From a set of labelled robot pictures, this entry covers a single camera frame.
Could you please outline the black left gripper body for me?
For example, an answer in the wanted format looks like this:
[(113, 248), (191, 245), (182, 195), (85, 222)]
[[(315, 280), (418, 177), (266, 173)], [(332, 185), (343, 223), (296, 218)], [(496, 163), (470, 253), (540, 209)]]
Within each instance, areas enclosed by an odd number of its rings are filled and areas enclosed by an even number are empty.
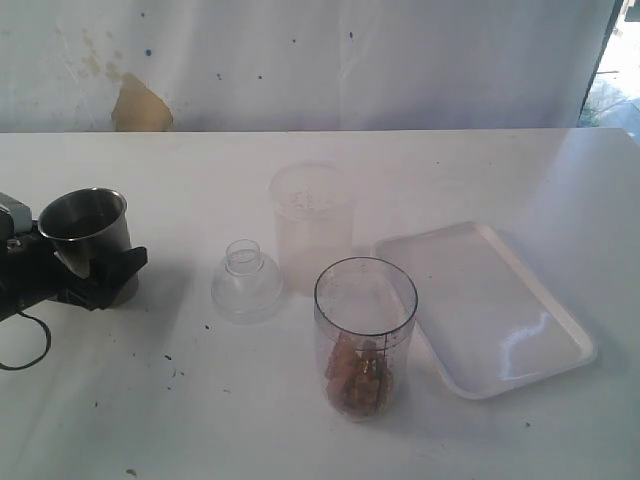
[(89, 262), (89, 274), (73, 273), (57, 256), (52, 243), (36, 227), (17, 234), (11, 219), (1, 221), (1, 318), (3, 320), (44, 300), (81, 306), (103, 306), (103, 267)]

